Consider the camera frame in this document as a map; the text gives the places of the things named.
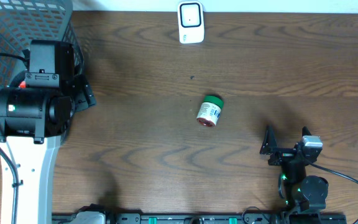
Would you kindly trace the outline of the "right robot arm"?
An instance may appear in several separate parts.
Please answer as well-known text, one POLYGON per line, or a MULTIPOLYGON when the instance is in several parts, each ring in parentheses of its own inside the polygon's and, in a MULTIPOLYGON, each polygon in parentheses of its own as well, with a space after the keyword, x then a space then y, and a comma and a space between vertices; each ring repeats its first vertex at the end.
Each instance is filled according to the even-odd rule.
POLYGON ((323 149, 319 136, 305 126, 302 138, 291 148, 279 147, 273 128, 267 126, 260 153, 269 155, 268 165, 281 167, 278 193, 286 207, 270 217, 270 223, 321 223, 319 212, 326 208, 328 181, 306 174, 306 166, 316 162, 323 149))

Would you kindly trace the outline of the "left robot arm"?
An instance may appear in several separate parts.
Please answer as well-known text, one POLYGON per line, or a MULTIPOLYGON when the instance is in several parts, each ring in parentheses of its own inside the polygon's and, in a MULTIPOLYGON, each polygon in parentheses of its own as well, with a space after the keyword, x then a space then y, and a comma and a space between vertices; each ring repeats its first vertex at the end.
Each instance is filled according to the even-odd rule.
POLYGON ((29 65, 0 90, 1 223, 51 223, 53 173, 75 113, 96 105, 73 44, 33 40, 29 65))

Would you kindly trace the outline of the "green lid white jar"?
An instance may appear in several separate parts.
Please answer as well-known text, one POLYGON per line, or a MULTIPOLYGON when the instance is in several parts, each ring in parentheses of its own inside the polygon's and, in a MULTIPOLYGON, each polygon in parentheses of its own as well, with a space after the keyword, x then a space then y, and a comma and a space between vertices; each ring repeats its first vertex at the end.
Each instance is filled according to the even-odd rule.
POLYGON ((215 127, 224 107, 223 100, 214 95, 206 95, 200 106, 196 120, 199 124, 206 127, 215 127))

